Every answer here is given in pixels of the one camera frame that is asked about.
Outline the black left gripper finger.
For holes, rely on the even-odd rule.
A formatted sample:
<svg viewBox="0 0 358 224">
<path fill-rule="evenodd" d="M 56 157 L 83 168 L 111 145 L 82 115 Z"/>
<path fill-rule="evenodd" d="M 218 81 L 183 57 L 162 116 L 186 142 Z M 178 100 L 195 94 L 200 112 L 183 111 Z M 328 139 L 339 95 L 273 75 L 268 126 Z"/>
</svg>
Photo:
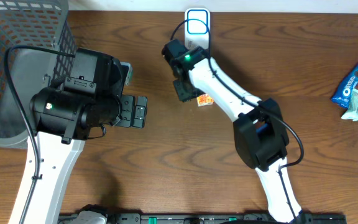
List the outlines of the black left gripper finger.
<svg viewBox="0 0 358 224">
<path fill-rule="evenodd" d="M 121 113 L 120 113 L 120 121 L 116 124 L 116 126 L 129 128 L 133 124 L 133 110 L 135 106 L 135 96 L 132 95 L 122 95 L 121 96 Z"/>
<path fill-rule="evenodd" d="M 147 114 L 147 97 L 139 96 L 136 101 L 133 115 L 133 128 L 142 129 L 145 126 L 145 117 Z"/>
</svg>

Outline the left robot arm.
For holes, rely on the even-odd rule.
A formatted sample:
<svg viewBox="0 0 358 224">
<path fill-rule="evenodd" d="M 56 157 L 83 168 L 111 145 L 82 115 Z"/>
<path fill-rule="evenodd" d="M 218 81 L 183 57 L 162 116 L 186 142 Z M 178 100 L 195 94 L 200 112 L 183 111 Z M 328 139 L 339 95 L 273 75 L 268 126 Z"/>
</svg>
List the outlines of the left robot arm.
<svg viewBox="0 0 358 224">
<path fill-rule="evenodd" d="M 22 110 L 28 131 L 27 161 L 9 221 L 56 223 L 73 167 L 93 128 L 143 128 L 144 96 L 125 95 L 132 66 L 80 48 L 57 86 L 41 89 Z"/>
</svg>

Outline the orange tissue pack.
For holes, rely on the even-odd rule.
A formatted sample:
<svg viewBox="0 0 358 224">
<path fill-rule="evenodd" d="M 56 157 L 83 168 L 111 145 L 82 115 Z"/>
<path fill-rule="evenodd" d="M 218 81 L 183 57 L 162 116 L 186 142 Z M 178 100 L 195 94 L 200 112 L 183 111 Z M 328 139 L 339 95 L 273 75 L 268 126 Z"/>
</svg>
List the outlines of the orange tissue pack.
<svg viewBox="0 0 358 224">
<path fill-rule="evenodd" d="M 214 103 L 214 100 L 208 95 L 203 94 L 196 98 L 198 106 L 208 106 Z"/>
</svg>

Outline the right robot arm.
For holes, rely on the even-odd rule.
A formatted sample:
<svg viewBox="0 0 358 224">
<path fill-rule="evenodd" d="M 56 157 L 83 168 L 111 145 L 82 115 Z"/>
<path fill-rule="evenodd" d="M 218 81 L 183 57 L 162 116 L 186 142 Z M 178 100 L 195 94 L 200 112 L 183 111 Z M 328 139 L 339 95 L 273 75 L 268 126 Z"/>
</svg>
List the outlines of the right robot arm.
<svg viewBox="0 0 358 224">
<path fill-rule="evenodd" d="M 278 103 L 244 90 L 202 47 L 190 50 L 173 39 L 163 47 L 162 55 L 176 77 L 181 101 L 205 93 L 232 121 L 236 151 L 259 176 L 272 218 L 280 223 L 300 222 L 302 209 L 291 187 L 287 159 L 288 136 L 295 132 L 284 122 Z"/>
</svg>

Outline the blue Oreo cookie pack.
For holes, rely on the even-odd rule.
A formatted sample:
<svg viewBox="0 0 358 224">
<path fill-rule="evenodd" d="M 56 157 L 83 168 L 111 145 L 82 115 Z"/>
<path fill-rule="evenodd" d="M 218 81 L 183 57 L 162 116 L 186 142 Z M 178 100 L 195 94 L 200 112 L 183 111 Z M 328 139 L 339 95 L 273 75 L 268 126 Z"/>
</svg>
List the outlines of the blue Oreo cookie pack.
<svg viewBox="0 0 358 224">
<path fill-rule="evenodd" d="M 358 62 L 349 74 L 341 81 L 331 101 L 342 108 L 348 109 L 351 95 L 354 88 L 358 85 Z"/>
</svg>

